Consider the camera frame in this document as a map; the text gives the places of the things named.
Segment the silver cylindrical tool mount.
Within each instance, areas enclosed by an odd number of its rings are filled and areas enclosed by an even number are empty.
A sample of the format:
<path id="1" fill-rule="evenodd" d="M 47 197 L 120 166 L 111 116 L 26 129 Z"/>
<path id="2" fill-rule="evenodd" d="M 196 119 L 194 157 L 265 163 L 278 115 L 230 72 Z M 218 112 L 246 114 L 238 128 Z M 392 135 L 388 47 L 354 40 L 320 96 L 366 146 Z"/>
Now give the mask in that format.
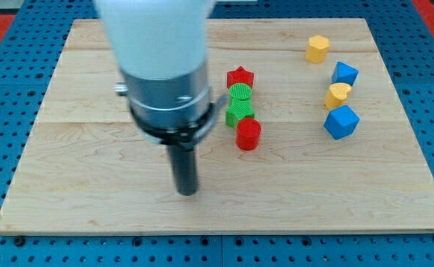
<path id="1" fill-rule="evenodd" d="M 161 145 L 190 151 L 214 127 L 228 102 L 212 101 L 207 62 L 173 78 L 140 78 L 122 72 L 131 115 L 145 135 Z"/>

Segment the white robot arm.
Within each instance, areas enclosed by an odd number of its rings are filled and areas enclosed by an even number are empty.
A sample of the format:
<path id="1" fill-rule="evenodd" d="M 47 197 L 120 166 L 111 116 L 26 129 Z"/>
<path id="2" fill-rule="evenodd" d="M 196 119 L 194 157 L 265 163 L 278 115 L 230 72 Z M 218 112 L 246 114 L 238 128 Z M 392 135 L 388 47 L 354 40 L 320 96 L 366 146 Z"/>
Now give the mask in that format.
<path id="1" fill-rule="evenodd" d="M 212 0 L 96 0 L 137 127 L 166 145 L 177 191 L 199 188 L 195 147 L 228 101 L 212 99 L 206 19 Z"/>

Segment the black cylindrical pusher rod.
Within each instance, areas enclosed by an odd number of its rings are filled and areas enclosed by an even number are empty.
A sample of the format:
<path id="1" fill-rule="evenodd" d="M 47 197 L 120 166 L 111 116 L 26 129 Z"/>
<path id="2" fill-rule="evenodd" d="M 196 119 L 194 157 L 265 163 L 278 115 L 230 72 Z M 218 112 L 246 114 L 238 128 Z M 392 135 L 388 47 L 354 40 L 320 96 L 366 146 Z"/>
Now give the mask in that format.
<path id="1" fill-rule="evenodd" d="M 169 145 L 167 152 L 177 192 L 183 196 L 195 194 L 199 183 L 194 149 Z"/>

